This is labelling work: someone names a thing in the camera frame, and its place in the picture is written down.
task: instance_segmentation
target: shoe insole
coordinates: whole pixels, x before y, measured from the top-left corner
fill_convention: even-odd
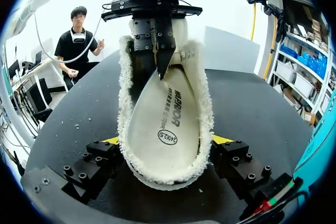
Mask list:
[[[197,105],[184,71],[170,67],[164,80],[153,73],[134,107],[127,135],[144,173],[159,180],[183,174],[197,156],[199,139]]]

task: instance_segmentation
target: brand logo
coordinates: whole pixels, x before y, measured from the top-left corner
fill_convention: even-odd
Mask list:
[[[161,140],[162,143],[167,145],[174,145],[177,143],[177,137],[173,132],[168,130],[160,130],[157,133],[158,138]]]
[[[180,127],[181,109],[182,109],[181,93],[175,90],[175,103],[174,103],[172,124],[174,124],[176,127]]]

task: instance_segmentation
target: black round table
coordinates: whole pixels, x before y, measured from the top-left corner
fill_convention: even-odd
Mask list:
[[[59,102],[37,137],[26,170],[46,165],[59,174],[85,152],[86,145],[117,135],[120,66],[115,52],[93,68]],[[213,99],[216,135],[242,140],[273,178],[291,174],[311,130],[264,80],[253,74],[206,70]],[[214,220],[236,223],[246,207],[228,182],[209,166],[187,188],[158,191],[139,182],[124,165],[89,206],[139,222],[182,223]],[[296,202],[285,208],[290,214]]]

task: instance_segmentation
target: fluffy white shoe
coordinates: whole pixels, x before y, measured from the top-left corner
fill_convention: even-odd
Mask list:
[[[159,190],[183,188],[204,171],[213,139],[213,112],[201,44],[187,41],[185,19],[172,20],[176,50],[160,80],[155,71],[132,104],[130,36],[120,40],[118,133],[134,175]]]

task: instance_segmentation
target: yellow hose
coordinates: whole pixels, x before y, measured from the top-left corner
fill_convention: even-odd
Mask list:
[[[256,11],[257,11],[257,7],[256,7],[256,3],[253,4],[253,25],[252,25],[252,33],[250,36],[250,40],[253,40],[253,36],[254,36],[254,27],[256,25]]]
[[[272,52],[269,53],[267,67],[266,67],[265,73],[264,73],[264,80],[266,80],[267,73],[268,73],[268,70],[269,70],[269,66],[271,65],[272,55],[273,55],[273,50],[274,50],[274,45],[275,45],[275,39],[276,39],[276,34],[277,34],[277,18],[274,17],[273,40],[272,40],[272,47],[271,47],[271,51]]]

